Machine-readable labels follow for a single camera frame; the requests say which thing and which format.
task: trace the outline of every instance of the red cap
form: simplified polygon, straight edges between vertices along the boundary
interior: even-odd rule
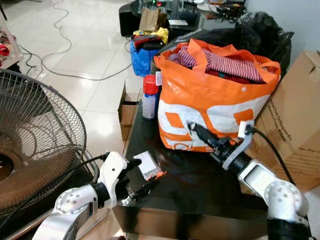
[[[148,95],[155,95],[158,93],[159,86],[156,85],[156,76],[147,75],[143,79],[143,92]]]

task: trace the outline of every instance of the electric fan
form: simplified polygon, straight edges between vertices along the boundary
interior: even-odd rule
[[[0,216],[78,164],[86,130],[77,110],[50,86],[0,69]],[[49,184],[26,208],[60,187]]]

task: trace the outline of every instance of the yellow cloth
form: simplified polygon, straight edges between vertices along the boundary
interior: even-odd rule
[[[167,28],[160,27],[158,31],[154,31],[154,32],[137,30],[137,31],[133,32],[133,35],[136,35],[136,36],[139,36],[139,35],[157,35],[158,37],[161,38],[162,42],[167,44],[168,43],[169,31],[168,31]]]

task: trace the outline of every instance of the orange and white bag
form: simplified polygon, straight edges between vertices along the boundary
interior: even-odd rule
[[[233,45],[218,47],[191,39],[187,51],[195,58],[196,66],[188,69],[168,59],[186,44],[180,43],[175,50],[154,57],[162,73],[160,137],[169,149],[211,152],[196,134],[190,134],[187,123],[196,122],[219,137],[235,138],[240,121],[254,120],[261,111],[279,82],[281,68],[278,62],[237,50]],[[241,84],[206,74],[207,58],[202,48],[220,56],[252,61],[266,84]]]

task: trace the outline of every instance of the red and white striped fabric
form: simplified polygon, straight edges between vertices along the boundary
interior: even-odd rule
[[[181,64],[186,68],[193,68],[196,65],[196,60],[188,53],[187,48],[187,45],[181,47],[174,62]],[[225,74],[242,77],[259,84],[264,83],[258,70],[255,68],[253,61],[238,60],[220,56],[204,48],[202,51],[206,56],[207,70],[211,69]]]

